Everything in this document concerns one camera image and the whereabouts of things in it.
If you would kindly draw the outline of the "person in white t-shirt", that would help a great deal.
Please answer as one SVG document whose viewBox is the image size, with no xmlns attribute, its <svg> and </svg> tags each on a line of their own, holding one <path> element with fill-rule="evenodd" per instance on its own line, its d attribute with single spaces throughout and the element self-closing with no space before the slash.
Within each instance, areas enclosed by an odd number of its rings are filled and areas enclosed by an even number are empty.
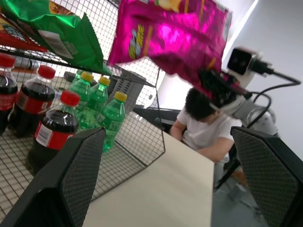
<svg viewBox="0 0 303 227">
<path fill-rule="evenodd" d="M 227 163 L 234 144 L 230 134 L 233 126 L 242 126 L 242 123 L 213 109 L 205 96 L 191 88 L 170 135 L 214 163 Z"/>
</svg>

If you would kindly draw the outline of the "grey slatted metal box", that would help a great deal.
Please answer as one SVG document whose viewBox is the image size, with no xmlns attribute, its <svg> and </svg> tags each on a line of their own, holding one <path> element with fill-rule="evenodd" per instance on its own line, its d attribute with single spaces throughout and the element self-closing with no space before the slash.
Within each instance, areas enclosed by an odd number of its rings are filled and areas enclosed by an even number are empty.
<svg viewBox="0 0 303 227">
<path fill-rule="evenodd" d="M 125 101 L 127 114 L 137 106 L 143 108 L 154 98 L 155 86 L 149 83 L 145 77 L 119 66 L 109 66 L 108 68 L 112 72 L 111 82 L 107 89 L 108 100 L 111 101 L 117 91 L 125 93 L 127 95 Z"/>
</svg>

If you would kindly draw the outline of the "green soda bottle yellow cap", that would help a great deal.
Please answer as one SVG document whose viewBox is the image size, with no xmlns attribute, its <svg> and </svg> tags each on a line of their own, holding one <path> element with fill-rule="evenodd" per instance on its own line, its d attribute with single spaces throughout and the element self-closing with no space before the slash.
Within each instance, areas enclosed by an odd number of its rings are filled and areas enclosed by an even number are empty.
<svg viewBox="0 0 303 227">
<path fill-rule="evenodd" d="M 69 90 L 80 96 L 80 101 L 76 107 L 76 115 L 81 129 L 89 129 L 92 116 L 89 113 L 87 104 L 91 98 L 90 84 L 94 77 L 91 73 L 83 71 L 80 77 L 76 77 L 69 86 Z"/>
<path fill-rule="evenodd" d="M 110 79 L 101 76 L 98 84 L 91 88 L 91 99 L 88 103 L 89 108 L 89 127 L 93 128 L 98 123 L 98 118 L 102 113 L 108 100 L 107 88 L 110 84 Z"/>
<path fill-rule="evenodd" d="M 125 102 L 127 95 L 116 91 L 114 98 L 103 108 L 98 119 L 101 127 L 106 129 L 103 153 L 108 152 L 115 143 L 116 136 L 125 119 Z"/>
</svg>

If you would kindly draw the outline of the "cola bottle red cap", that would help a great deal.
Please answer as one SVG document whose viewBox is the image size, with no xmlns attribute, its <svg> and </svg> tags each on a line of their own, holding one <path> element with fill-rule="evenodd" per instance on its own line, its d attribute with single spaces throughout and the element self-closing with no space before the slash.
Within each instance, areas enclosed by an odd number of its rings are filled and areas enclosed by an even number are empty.
<svg viewBox="0 0 303 227">
<path fill-rule="evenodd" d="M 12 75 L 15 58 L 0 53 L 0 136 L 8 125 L 8 116 L 18 94 L 18 85 Z"/>
<path fill-rule="evenodd" d="M 56 156 L 66 140 L 76 134 L 79 127 L 76 107 L 79 102 L 78 94 L 65 90 L 60 103 L 46 111 L 40 120 L 27 155 L 27 167 L 32 175 L 36 175 Z"/>
<path fill-rule="evenodd" d="M 9 117 L 9 129 L 16 137 L 33 134 L 55 98 L 52 80 L 55 70 L 41 65 L 35 77 L 24 82 Z"/>
</svg>

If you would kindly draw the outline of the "red chip bag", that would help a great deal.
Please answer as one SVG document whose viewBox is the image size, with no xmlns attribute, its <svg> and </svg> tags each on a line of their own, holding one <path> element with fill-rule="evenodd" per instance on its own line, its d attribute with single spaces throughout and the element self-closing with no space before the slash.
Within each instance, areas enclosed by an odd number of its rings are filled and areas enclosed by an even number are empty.
<svg viewBox="0 0 303 227">
<path fill-rule="evenodd" d="M 22 30 L 0 14 L 0 45 L 15 49 L 48 52 L 48 50 L 34 43 Z"/>
</svg>

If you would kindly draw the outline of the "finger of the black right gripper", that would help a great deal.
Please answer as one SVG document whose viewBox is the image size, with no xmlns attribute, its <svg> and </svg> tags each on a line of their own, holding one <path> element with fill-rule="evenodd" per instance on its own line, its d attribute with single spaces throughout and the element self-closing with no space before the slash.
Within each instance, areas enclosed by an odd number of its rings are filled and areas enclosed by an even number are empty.
<svg viewBox="0 0 303 227">
<path fill-rule="evenodd" d="M 223 104 L 225 88 L 218 73 L 212 70 L 200 70 L 198 72 L 205 95 L 213 104 Z"/>
</svg>

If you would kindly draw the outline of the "magenta chip bag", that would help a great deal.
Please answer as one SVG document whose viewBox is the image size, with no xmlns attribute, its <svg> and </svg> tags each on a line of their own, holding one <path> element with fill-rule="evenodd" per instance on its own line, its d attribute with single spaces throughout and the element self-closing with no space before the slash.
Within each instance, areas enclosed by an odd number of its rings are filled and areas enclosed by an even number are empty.
<svg viewBox="0 0 303 227">
<path fill-rule="evenodd" d="M 221 71 L 232 13 L 214 0 L 121 0 L 110 64 L 150 58 L 208 97 L 200 70 Z"/>
</svg>

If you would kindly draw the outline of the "green chip bag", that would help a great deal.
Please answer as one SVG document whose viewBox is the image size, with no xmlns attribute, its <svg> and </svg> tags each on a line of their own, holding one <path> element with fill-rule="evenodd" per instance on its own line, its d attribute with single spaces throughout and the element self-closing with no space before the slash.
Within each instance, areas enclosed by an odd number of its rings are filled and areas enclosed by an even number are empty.
<svg viewBox="0 0 303 227">
<path fill-rule="evenodd" d="M 72 66 L 110 76 L 92 24 L 51 0 L 0 0 L 1 12 Z"/>
</svg>

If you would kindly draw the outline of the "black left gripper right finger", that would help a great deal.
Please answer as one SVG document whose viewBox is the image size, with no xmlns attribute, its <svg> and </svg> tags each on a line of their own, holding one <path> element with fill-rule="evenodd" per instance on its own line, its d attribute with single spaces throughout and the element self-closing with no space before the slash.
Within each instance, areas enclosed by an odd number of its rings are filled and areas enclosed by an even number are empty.
<svg viewBox="0 0 303 227">
<path fill-rule="evenodd" d="M 276 135 L 232 127 L 250 193 L 269 227 L 303 227 L 303 161 Z"/>
</svg>

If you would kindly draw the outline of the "black chair frame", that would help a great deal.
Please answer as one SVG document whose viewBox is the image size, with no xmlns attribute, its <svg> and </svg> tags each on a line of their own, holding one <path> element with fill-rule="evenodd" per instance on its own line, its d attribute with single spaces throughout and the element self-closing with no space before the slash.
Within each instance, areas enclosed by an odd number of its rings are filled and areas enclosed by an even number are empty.
<svg viewBox="0 0 303 227">
<path fill-rule="evenodd" d="M 214 165 L 214 190 L 218 190 L 232 175 L 232 173 L 241 166 L 237 149 L 235 145 L 229 151 L 229 161 L 220 162 Z"/>
</svg>

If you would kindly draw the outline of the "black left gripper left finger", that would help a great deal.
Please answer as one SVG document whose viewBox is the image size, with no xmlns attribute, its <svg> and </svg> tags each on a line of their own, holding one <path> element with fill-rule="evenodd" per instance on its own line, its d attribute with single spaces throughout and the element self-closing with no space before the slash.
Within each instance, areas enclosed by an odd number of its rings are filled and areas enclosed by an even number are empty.
<svg viewBox="0 0 303 227">
<path fill-rule="evenodd" d="M 104 128 L 70 137 L 33 178 L 0 227 L 82 227 L 96 186 Z"/>
</svg>

